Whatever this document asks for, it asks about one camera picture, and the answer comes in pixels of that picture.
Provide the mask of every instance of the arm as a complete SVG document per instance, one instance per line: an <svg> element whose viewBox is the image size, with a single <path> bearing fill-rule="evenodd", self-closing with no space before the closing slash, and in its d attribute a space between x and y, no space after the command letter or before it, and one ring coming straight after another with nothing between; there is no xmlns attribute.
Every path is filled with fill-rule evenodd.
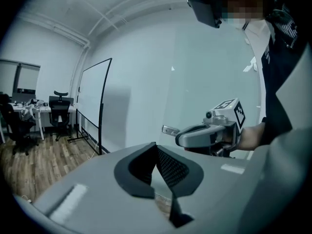
<svg viewBox="0 0 312 234"><path fill-rule="evenodd" d="M239 150L253 151L260 145L263 135L265 123L262 122L254 127L243 128L240 136L240 141L237 146Z"/></svg>

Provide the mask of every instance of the black shirt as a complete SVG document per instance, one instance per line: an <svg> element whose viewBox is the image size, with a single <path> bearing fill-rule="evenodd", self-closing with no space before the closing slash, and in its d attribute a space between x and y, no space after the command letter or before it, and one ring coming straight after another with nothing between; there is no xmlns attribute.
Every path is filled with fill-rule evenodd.
<svg viewBox="0 0 312 234"><path fill-rule="evenodd" d="M307 42L283 0L272 0L271 5L272 10L266 20L274 27L275 40L270 38L261 59L266 87L266 117L262 120L265 129L260 145L270 144L275 137L292 129L276 92L295 68Z"/></svg>

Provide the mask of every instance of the desk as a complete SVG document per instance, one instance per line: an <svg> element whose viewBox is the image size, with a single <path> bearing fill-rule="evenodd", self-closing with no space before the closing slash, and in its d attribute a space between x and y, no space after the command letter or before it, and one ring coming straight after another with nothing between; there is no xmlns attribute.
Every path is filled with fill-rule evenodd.
<svg viewBox="0 0 312 234"><path fill-rule="evenodd" d="M21 107L21 104L18 104L18 106L14 106L14 103L10 103L10 104L12 105L14 112L21 112L23 109ZM36 127L39 127L42 140L44 140L44 137L43 137L44 127L42 126L42 122L41 122L41 114L50 113L50 112L51 112L51 108L49 106L41 107L41 111L39 109L33 109L33 113L36 115L35 117L38 119L38 120L36 120L36 124L37 124ZM75 113L76 108L74 106L70 106L68 109L68 112L69 113ZM71 120L72 127L74 127L73 114L71 116L72 116L72 120ZM0 134L1 134L1 138L2 138L3 143L5 143L4 135L2 132L1 122L0 122Z"/></svg>

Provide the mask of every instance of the office chair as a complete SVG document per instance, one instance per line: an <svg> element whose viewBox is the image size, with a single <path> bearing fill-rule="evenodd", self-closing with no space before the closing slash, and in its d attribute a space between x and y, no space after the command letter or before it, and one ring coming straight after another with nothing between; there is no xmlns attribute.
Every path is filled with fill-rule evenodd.
<svg viewBox="0 0 312 234"><path fill-rule="evenodd" d="M37 142L29 136L29 130L35 125L35 123L21 120L19 114L14 112L13 107L9 102L10 98L7 94L0 95L0 112L7 124L10 139L16 142L13 148L13 155L18 148L25 149L25 154L28 155L26 147L29 146L30 143L38 146Z"/></svg>
<svg viewBox="0 0 312 234"><path fill-rule="evenodd" d="M59 140L61 135L66 133L67 136L70 136L68 132L67 125L69 123L69 113L68 109L70 106L70 102L66 100L62 100L62 96L67 96L68 93L59 93L54 91L54 94L59 96L58 100L50 99L49 107L51 108L50 114L50 123L57 128L57 138L56 141Z"/></svg>

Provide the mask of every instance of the whiteboard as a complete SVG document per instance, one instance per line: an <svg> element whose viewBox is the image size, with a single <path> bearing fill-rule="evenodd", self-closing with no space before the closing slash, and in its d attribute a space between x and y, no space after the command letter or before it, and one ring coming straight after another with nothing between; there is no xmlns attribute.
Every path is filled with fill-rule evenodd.
<svg viewBox="0 0 312 234"><path fill-rule="evenodd" d="M86 69L80 81L78 111L96 127L98 127L100 105L111 61L110 58Z"/></svg>

